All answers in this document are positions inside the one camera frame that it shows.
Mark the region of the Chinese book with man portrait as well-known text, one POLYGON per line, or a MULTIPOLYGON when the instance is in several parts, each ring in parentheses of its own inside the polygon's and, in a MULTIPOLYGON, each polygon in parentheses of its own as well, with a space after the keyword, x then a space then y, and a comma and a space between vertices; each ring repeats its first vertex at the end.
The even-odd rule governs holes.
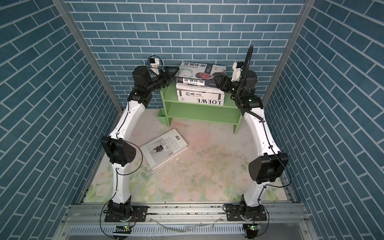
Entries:
POLYGON ((216 87, 215 77, 226 74, 227 67, 205 63, 182 62, 174 77, 176 83, 216 87))

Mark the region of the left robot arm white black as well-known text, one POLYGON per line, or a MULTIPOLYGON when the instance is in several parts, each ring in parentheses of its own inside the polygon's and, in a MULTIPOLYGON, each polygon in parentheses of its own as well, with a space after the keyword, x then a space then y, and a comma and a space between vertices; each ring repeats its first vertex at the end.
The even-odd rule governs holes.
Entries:
POLYGON ((129 170, 140 148, 130 142, 130 137, 140 116, 150 103, 153 92, 169 86, 178 67, 163 67, 152 77, 146 66, 136 67, 133 71, 134 88, 128 97, 117 126, 112 132, 101 138, 104 151, 110 159, 114 174, 114 194, 108 202, 108 209, 120 215, 131 212, 131 194, 129 192, 129 170))

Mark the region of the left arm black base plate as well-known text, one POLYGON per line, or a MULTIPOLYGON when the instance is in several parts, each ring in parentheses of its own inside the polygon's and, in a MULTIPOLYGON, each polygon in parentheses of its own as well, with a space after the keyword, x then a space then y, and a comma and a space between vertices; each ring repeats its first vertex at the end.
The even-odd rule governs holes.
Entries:
POLYGON ((103 210, 103 213, 106 214, 105 222, 107 223, 145 222, 147 212, 148 206, 130 206, 123 210, 122 213, 103 210))

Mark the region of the white-backed heritage culture book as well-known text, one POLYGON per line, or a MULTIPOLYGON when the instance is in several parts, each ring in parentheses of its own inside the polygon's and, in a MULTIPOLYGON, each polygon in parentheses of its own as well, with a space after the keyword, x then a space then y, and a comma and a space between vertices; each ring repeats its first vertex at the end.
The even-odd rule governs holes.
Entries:
POLYGON ((184 90, 177 90, 177 93, 179 97, 205 98, 210 100, 223 100, 225 97, 224 94, 193 92, 184 90))

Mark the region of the white booklet with brown bars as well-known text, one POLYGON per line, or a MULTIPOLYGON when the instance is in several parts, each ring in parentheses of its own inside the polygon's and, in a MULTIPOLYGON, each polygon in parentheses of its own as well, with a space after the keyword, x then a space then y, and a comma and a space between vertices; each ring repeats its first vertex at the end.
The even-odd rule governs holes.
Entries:
POLYGON ((194 86, 194 85, 188 85, 188 84, 182 84, 182 83, 176 83, 176 89, 185 90, 185 91, 205 92, 205 93, 212 93, 212 94, 224 94, 223 91, 217 88, 194 86))

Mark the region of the white Loewe Foundation book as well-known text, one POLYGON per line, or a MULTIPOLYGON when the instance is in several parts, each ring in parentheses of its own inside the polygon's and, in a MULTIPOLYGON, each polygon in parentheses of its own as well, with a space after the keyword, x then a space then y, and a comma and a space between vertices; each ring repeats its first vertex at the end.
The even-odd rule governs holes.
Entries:
POLYGON ((201 105, 214 105, 214 106, 223 106, 223 100, 215 100, 215 99, 206 99, 206 98, 198 98, 198 97, 181 97, 178 96, 179 102, 185 103, 193 103, 193 104, 201 104, 201 105))

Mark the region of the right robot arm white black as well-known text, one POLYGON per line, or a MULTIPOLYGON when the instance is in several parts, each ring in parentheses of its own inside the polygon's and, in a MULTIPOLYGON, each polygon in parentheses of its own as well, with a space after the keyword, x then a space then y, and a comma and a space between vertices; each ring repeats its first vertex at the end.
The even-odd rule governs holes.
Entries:
POLYGON ((254 84, 257 79, 256 73, 249 70, 241 71, 238 80, 224 75, 215 77, 217 88, 230 94, 241 111, 256 144, 257 157, 249 164, 252 182, 240 203, 244 210, 261 205, 267 187, 273 186, 289 161, 288 155, 281 152, 272 137, 261 98, 255 94, 255 90, 248 87, 248 83, 254 84))

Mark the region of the white magazine with handbag photo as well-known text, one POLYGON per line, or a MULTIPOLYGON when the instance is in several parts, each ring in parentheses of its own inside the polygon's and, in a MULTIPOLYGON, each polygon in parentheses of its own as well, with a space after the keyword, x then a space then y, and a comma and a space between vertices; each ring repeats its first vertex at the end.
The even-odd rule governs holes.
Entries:
POLYGON ((151 170, 160 167, 187 148, 187 142, 176 129, 172 129, 140 147, 151 170))

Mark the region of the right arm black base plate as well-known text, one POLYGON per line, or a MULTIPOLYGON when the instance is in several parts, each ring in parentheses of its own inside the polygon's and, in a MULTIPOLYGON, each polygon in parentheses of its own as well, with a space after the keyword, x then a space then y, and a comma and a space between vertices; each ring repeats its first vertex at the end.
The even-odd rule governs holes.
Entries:
POLYGON ((223 210, 227 221, 266 221, 267 215, 263 207, 248 207, 246 205, 224 204, 223 210))

